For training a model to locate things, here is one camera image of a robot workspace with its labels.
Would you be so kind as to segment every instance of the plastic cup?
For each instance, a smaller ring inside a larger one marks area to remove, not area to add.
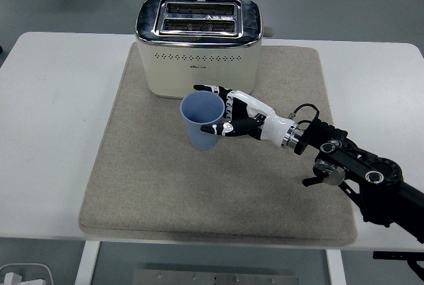
[[[195,91],[183,98],[180,111],[191,145],[199,150],[208,150],[215,146],[218,136],[204,133],[200,127],[222,121],[224,101],[210,91]]]

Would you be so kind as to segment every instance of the black robotic arm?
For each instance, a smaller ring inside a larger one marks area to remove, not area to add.
[[[292,148],[298,155],[307,146],[316,148],[319,153],[313,165],[315,177],[304,179],[304,186],[320,183],[338,186],[360,208],[365,222],[385,227],[395,222],[424,243],[424,194],[403,182],[401,168],[394,161],[358,148],[347,138],[346,131],[321,121],[314,105],[303,104],[286,119],[241,91],[214,85],[194,88],[217,93],[227,108],[224,117],[229,121],[202,126],[202,131],[222,136],[250,135],[282,148]],[[296,123],[295,114],[305,106],[316,110],[315,118]],[[309,125],[301,130],[299,124],[304,122]],[[356,182],[359,192],[345,180]]]

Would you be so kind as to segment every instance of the gray mat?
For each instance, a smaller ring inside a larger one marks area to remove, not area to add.
[[[262,47],[252,94],[287,116],[310,102],[331,122],[316,50]],[[268,141],[224,138],[191,147],[180,100],[146,85],[136,44],[103,135],[79,214],[82,231],[132,239],[339,246],[353,242],[350,200],[309,188],[317,151],[302,156]],[[299,119],[311,119],[306,111]]]

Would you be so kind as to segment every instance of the toaster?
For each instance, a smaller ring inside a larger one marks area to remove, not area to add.
[[[135,35],[148,88],[171,98],[195,84],[250,93],[262,31],[251,0],[146,0]]]

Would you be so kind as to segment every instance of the white cable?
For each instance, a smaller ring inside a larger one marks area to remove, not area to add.
[[[52,285],[54,285],[52,272],[50,271],[50,269],[47,265],[44,265],[44,264],[41,264],[41,263],[11,263],[11,264],[3,265],[2,267],[0,267],[0,270],[3,270],[5,267],[8,267],[8,266],[21,266],[21,265],[22,266],[31,265],[31,266],[42,266],[42,267],[44,267],[47,270],[48,274],[50,275],[50,282],[52,283]]]

